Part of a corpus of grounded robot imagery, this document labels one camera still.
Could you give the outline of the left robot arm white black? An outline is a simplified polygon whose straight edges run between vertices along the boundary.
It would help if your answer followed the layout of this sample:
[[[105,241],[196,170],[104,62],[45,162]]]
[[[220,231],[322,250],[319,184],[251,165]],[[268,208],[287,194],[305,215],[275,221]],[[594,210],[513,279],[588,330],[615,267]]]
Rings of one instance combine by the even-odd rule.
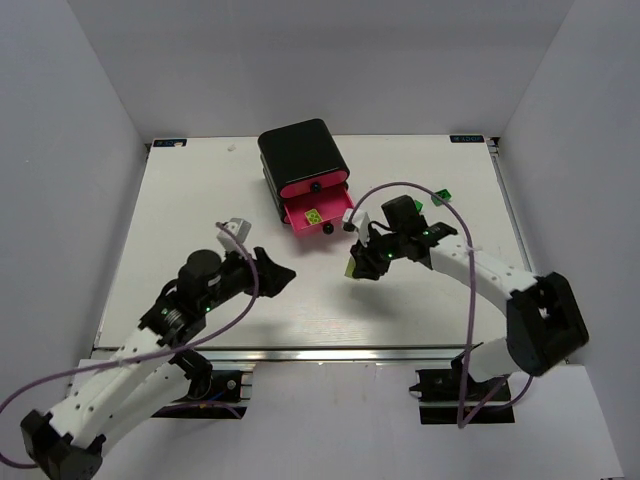
[[[99,368],[46,413],[20,427],[25,449],[50,479],[91,479],[106,451],[172,401],[197,401],[211,387],[212,366],[187,348],[206,316],[246,293],[273,298],[294,278],[257,247],[250,258],[198,250],[187,258],[124,345],[112,368]]]

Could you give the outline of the yellow-green lego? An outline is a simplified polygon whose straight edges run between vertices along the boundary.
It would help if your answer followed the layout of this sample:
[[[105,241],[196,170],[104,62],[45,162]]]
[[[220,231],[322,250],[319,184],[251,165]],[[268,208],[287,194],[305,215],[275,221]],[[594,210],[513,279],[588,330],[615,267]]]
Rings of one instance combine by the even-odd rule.
[[[306,211],[305,218],[310,225],[317,225],[323,222],[322,216],[316,209],[310,209]]]

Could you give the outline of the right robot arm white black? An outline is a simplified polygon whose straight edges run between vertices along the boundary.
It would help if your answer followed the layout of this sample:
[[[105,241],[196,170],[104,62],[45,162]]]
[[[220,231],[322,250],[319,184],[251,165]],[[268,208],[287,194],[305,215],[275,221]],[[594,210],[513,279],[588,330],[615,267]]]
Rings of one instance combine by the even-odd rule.
[[[348,209],[343,227],[357,232],[347,270],[353,279],[379,280],[394,260],[407,259],[474,289],[505,317],[502,338],[472,347],[452,367],[471,381],[524,372],[544,375],[589,341],[568,280],[517,269],[467,246],[450,225],[428,224],[415,201],[403,195],[383,204],[387,228],[378,231],[362,210]]]

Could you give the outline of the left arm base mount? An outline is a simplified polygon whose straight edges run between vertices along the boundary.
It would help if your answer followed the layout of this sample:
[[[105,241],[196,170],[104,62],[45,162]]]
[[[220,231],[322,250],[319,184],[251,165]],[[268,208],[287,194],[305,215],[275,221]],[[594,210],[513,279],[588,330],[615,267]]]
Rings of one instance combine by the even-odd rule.
[[[178,353],[169,361],[188,381],[186,394],[157,411],[153,418],[191,420],[241,420],[249,400],[248,373],[239,369],[215,369],[193,350]]]

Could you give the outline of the yellow-green lego brick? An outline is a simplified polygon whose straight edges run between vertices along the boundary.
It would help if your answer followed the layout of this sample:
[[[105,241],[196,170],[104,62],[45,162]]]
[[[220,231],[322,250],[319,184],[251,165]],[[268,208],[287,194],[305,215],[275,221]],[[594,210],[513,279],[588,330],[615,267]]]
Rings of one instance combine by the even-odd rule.
[[[347,278],[353,278],[354,277],[355,266],[356,266],[355,260],[352,257],[350,257],[349,260],[348,260],[346,269],[345,269],[345,273],[344,273],[344,275]]]

